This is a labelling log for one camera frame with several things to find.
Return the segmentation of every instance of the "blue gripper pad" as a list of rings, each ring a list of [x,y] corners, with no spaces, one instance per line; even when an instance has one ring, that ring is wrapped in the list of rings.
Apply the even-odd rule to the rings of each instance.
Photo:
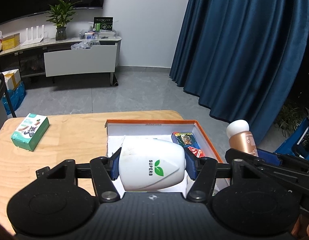
[[[280,166],[282,161],[278,159],[277,155],[271,152],[257,149],[259,158],[265,160],[266,163]]]
[[[112,180],[117,179],[119,177],[119,157],[120,154],[118,154],[118,156],[115,157],[113,160],[111,176],[110,176]]]
[[[185,159],[186,159],[186,171],[189,175],[189,178],[195,180],[198,176],[197,169],[194,160],[189,156],[189,153],[187,151],[185,151]]]

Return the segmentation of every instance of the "orange and white box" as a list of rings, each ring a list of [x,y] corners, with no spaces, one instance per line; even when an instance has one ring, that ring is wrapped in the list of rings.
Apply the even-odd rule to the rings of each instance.
[[[121,147],[124,139],[156,138],[173,142],[171,138],[173,132],[192,132],[205,156],[216,159],[219,163],[226,163],[196,120],[107,120],[105,127],[108,135],[107,157],[111,157]],[[185,177],[181,183],[158,191],[182,192],[186,197],[193,183],[194,181],[185,171]],[[113,184],[122,198],[125,191],[120,176],[113,181]],[[227,186],[229,186],[229,179],[216,179],[215,190],[220,191]]]
[[[3,71],[4,79],[8,90],[15,90],[21,82],[19,69]]]

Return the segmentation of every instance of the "baseboard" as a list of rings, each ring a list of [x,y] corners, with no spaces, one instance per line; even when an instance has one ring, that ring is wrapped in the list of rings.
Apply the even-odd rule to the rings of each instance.
[[[139,67],[139,66],[117,66],[116,71],[138,71],[138,72],[163,72],[170,73],[171,68],[166,67]]]

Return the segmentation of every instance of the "open box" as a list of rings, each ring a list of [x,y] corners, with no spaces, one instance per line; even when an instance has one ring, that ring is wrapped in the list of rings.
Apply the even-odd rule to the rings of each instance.
[[[156,138],[173,142],[171,138],[173,132],[192,132],[205,156],[223,163],[208,136],[196,120],[107,120],[105,127],[108,135],[107,157],[111,157],[121,147],[124,138]],[[182,192],[186,197],[193,183],[194,181],[189,178],[185,171],[185,177],[181,183],[158,191]],[[113,181],[113,184],[122,198],[125,190],[120,176]],[[216,179],[215,190],[220,191],[227,186],[229,186],[228,179]]]

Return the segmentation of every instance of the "drawer front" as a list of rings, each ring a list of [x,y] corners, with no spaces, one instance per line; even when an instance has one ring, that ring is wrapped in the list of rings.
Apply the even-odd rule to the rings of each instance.
[[[114,72],[117,44],[95,45],[90,49],[46,52],[46,76]]]

